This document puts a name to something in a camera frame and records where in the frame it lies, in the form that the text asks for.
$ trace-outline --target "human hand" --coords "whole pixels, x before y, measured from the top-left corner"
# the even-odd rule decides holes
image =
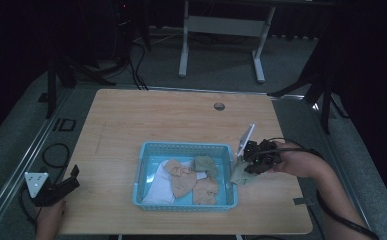
[[[299,148],[293,143],[275,142],[277,148]],[[280,152],[281,163],[274,165],[269,172],[284,172],[297,177],[318,178],[331,167],[320,157],[301,151]]]
[[[55,239],[62,225],[66,201],[63,199],[50,207],[36,207],[37,216],[37,240]]]

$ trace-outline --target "human arm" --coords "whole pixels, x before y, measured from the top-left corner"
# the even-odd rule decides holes
[[[291,143],[276,144],[278,148],[297,147]],[[314,179],[321,198],[329,209],[336,215],[365,227],[364,221],[353,207],[339,178],[327,162],[314,154],[300,151],[281,152],[280,157],[282,163],[275,165],[272,171]],[[322,212],[327,239],[370,239]]]
[[[61,199],[50,207],[36,208],[36,240],[54,240],[62,224],[66,202]]]

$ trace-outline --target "wooden table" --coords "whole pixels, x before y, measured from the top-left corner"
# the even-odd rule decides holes
[[[221,102],[225,110],[217,111]],[[67,196],[62,234],[305,234],[312,223],[296,177],[261,174],[238,186],[238,205],[226,213],[143,211],[132,203],[143,142],[229,144],[233,154],[250,123],[251,140],[282,137],[264,95],[99,90],[70,166],[81,186]]]

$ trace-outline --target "white metal frame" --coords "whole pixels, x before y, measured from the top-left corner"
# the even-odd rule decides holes
[[[261,83],[265,82],[264,71],[261,63],[261,54],[262,49],[264,48],[265,40],[268,36],[268,31],[271,26],[274,12],[275,7],[271,7],[265,21],[190,16],[189,1],[184,1],[183,47],[181,50],[180,68],[178,75],[180,77],[186,77],[187,75],[189,32],[228,34],[260,38],[258,48],[252,51],[252,59],[255,66],[257,81]]]

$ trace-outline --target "blue plastic basket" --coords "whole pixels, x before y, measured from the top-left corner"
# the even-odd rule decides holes
[[[192,193],[174,201],[174,204],[144,204],[159,165],[166,160],[176,159],[180,162],[192,161],[197,156],[211,157],[217,166],[216,181],[219,191],[215,205],[193,204]],[[133,203],[148,211],[183,211],[183,212],[227,212],[237,205],[237,186],[230,182],[233,170],[231,148],[224,144],[180,143],[180,142],[145,142],[140,151],[136,179],[133,190]]]

